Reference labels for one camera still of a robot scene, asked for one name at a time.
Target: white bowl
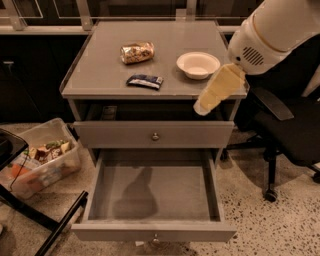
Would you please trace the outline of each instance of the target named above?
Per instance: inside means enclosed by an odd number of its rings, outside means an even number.
[[[220,67],[220,61],[204,52],[189,52],[181,55],[177,66],[191,79],[205,79]]]

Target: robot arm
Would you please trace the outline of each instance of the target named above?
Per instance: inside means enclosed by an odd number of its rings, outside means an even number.
[[[212,76],[194,110],[207,115],[244,84],[245,74],[267,72],[317,34],[320,0],[265,0],[231,38],[228,54],[232,63]]]
[[[320,34],[320,0],[265,0],[231,38],[229,59],[262,74]]]

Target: tabletop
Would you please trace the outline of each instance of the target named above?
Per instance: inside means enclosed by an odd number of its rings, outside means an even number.
[[[151,60],[125,65],[120,48],[128,43],[154,44]],[[176,64],[187,52],[205,52],[229,63],[226,42],[214,21],[100,21],[62,91],[64,98],[196,99],[210,77],[192,80]],[[129,87],[134,74],[160,76],[159,91]],[[246,89],[230,96],[243,98]]]

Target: black cabinet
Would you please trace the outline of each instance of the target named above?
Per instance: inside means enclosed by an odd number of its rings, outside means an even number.
[[[0,122],[73,116],[59,86],[86,36],[0,37]]]

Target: drawer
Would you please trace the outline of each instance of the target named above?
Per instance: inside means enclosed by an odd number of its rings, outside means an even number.
[[[105,149],[81,223],[90,241],[228,241],[206,149]]]
[[[232,121],[85,121],[74,123],[88,148],[224,148]]]

